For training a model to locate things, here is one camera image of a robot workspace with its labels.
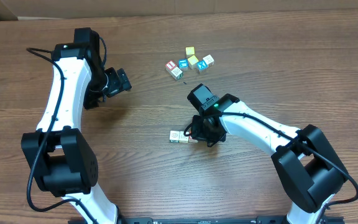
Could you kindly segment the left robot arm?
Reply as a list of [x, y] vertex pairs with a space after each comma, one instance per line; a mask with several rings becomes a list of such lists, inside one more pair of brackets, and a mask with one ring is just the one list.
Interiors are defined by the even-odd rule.
[[36, 212], [70, 203], [83, 223], [126, 222], [98, 184], [98, 161], [81, 133], [83, 110], [132, 88], [123, 69], [105, 67], [106, 57], [100, 55], [105, 46], [96, 31], [84, 27], [75, 29], [72, 43], [58, 44], [52, 51], [27, 49], [53, 68], [42, 119], [21, 139], [30, 167], [26, 199]]

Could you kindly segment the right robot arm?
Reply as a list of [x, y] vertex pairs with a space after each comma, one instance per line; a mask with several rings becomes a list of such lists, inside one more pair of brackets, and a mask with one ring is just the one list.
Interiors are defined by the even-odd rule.
[[218, 97], [203, 84], [190, 91], [188, 101], [198, 114], [185, 132], [208, 147], [238, 136], [272, 160], [292, 206], [284, 223], [323, 223], [329, 202], [348, 180], [348, 171], [323, 132], [275, 122], [250, 109], [238, 97]]

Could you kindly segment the blue P letter block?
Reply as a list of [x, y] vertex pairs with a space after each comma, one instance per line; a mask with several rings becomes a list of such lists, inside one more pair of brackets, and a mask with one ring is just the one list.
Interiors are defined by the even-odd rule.
[[189, 137], [185, 136], [185, 133], [183, 131], [180, 131], [179, 142], [180, 143], [189, 143]]

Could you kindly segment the red O letter block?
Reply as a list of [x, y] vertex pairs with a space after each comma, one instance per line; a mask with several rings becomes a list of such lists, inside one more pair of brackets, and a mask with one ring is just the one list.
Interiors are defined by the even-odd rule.
[[193, 139], [191, 136], [188, 137], [188, 141], [189, 141], [189, 142], [198, 142], [198, 140]]

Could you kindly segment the white patterned wooden block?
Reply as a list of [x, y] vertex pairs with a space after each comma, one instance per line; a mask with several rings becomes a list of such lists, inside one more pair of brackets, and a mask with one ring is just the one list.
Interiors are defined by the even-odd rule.
[[180, 140], [180, 132], [171, 130], [169, 140], [170, 140], [170, 142], [179, 142], [179, 140]]

